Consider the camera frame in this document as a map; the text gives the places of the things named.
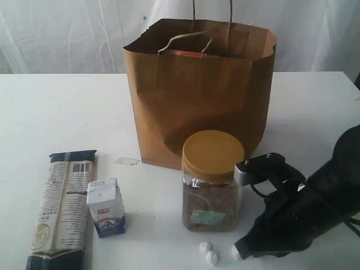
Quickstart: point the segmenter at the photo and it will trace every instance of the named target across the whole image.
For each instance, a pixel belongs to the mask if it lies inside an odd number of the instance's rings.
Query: paper bag handle
[[[231,24],[232,24],[232,0],[230,0],[230,18],[229,18],[229,26],[227,29],[227,35],[226,35],[226,40],[227,40],[227,47],[229,48],[229,36],[230,36],[230,28],[231,28]],[[195,0],[192,0],[192,27],[194,27],[195,25]]]
[[[198,36],[198,35],[207,35],[207,36],[209,36],[209,38],[210,38],[209,41],[208,41],[208,43],[206,44],[205,48],[203,48],[203,49],[201,50],[201,57],[202,57],[203,54],[204,54],[204,52],[205,52],[205,50],[209,47],[210,43],[211,43],[212,40],[213,40],[212,35],[210,35],[210,33],[207,32],[207,31],[201,31],[201,32],[195,32],[195,33],[188,33],[188,34],[176,35],[175,37],[170,38],[168,44],[167,44],[164,48],[159,49],[159,50],[157,51],[157,55],[160,55],[161,52],[163,52],[163,51],[165,51],[167,48],[169,48],[169,46],[171,45],[171,43],[172,43],[174,40],[176,40],[176,39],[196,37],[196,36]]]

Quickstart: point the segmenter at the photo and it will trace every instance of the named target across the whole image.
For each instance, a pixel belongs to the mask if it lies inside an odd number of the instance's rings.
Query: white curtain
[[[0,0],[0,73],[124,73],[122,46],[191,0]],[[228,0],[196,18],[227,21]],[[360,72],[360,0],[233,0],[233,21],[278,38],[275,71]]]

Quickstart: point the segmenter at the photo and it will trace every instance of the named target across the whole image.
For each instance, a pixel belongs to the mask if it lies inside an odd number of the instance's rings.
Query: white cotton ball
[[[215,252],[213,251],[209,251],[207,254],[206,254],[206,257],[205,257],[206,261],[211,264],[212,266],[216,266],[216,264],[218,263],[219,261],[219,256],[218,254],[216,254]]]
[[[199,249],[202,255],[206,255],[209,251],[213,249],[213,245],[209,242],[202,242],[199,245]]]
[[[235,257],[235,259],[242,260],[242,257],[240,256],[240,253],[237,251],[237,248],[235,247],[235,245],[233,245],[231,247],[231,251],[232,251],[232,255]]]

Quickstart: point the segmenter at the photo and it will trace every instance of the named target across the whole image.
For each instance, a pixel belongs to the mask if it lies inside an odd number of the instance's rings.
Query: milk carton
[[[125,209],[116,178],[89,183],[87,194],[99,238],[125,233]]]

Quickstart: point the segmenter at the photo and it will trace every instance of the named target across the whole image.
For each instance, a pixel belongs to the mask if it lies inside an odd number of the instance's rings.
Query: white table
[[[140,159],[125,74],[0,75],[0,119],[1,269],[25,268],[48,155],[85,149],[98,149],[98,179],[118,178],[128,224],[126,234],[104,239],[90,226],[84,269],[203,269],[202,241],[214,244],[219,269],[360,268],[360,240],[342,224],[304,252],[234,261],[231,245],[264,209],[247,188],[235,231],[186,230],[179,171],[115,163],[123,156]],[[330,158],[338,137],[359,123],[360,91],[343,73],[274,73],[255,154],[279,152],[309,176]]]

